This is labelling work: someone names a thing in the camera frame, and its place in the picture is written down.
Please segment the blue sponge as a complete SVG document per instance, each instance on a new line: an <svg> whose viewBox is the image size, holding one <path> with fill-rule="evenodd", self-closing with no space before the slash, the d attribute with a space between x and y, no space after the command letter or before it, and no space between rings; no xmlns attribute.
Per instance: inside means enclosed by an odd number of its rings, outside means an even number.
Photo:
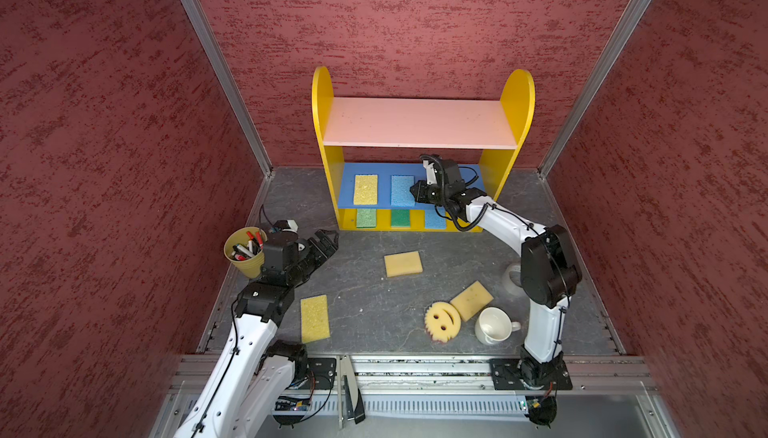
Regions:
<svg viewBox="0 0 768 438"><path fill-rule="evenodd" d="M391 177L390 204L394 208L412 208L415 199L410 188L415 184L415 178L411 175L393 175Z"/></svg>
<svg viewBox="0 0 768 438"><path fill-rule="evenodd" d="M426 230L445 230L447 228L447 219L435 210L426 210L424 228Z"/></svg>

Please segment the tan sponge green scrub back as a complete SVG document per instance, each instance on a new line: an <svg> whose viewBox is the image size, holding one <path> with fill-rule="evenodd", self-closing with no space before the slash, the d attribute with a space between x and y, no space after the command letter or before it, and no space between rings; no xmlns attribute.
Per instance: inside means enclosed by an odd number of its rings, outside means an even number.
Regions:
<svg viewBox="0 0 768 438"><path fill-rule="evenodd" d="M392 228L409 228L411 226L410 211L408 209L393 209L390 226Z"/></svg>

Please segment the green cellulose sponge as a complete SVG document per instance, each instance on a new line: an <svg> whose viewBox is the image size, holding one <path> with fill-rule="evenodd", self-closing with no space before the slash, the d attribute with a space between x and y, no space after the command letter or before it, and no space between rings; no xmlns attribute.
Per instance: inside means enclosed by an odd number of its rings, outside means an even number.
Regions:
<svg viewBox="0 0 768 438"><path fill-rule="evenodd" d="M377 210L371 208L359 208L356 210L357 229L373 229L377 226Z"/></svg>

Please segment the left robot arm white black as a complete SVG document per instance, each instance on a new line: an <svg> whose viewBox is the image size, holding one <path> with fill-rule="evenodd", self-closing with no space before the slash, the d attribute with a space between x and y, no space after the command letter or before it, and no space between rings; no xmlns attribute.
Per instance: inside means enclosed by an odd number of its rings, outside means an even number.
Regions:
<svg viewBox="0 0 768 438"><path fill-rule="evenodd" d="M227 344L176 437L256 436L278 398L308 373L305 346L276 340L278 327L296 288L338 248L333 230L307 239L289 229L267 235L260 273L233 301Z"/></svg>

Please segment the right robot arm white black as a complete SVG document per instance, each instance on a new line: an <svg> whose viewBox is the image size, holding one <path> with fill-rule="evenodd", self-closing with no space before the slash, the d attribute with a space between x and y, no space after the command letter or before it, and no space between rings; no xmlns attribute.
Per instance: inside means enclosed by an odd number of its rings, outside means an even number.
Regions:
<svg viewBox="0 0 768 438"><path fill-rule="evenodd" d="M442 212L460 232L477 227L520 257L520 287L530 300L528 331L518 375L529 389L554 383L565 371L562 335L572 296L582 280L569 232L544 226L499 205L463 179L460 166L437 155L420 156L426 178L410 188L414 200Z"/></svg>

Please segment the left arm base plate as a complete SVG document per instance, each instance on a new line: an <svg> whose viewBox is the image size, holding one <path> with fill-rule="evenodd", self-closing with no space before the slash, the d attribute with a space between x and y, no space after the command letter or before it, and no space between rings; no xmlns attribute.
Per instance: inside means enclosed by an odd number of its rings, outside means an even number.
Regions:
<svg viewBox="0 0 768 438"><path fill-rule="evenodd" d="M308 357L296 362L294 379L289 390L327 391L335 386L337 359L335 357Z"/></svg>

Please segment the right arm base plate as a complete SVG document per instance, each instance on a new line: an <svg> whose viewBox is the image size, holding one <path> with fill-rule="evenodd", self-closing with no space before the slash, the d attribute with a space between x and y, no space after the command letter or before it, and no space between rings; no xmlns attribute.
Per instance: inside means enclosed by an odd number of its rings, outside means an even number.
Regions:
<svg viewBox="0 0 768 438"><path fill-rule="evenodd" d="M489 360L496 391L570 391L573 384L562 359L540 364L531 358Z"/></svg>

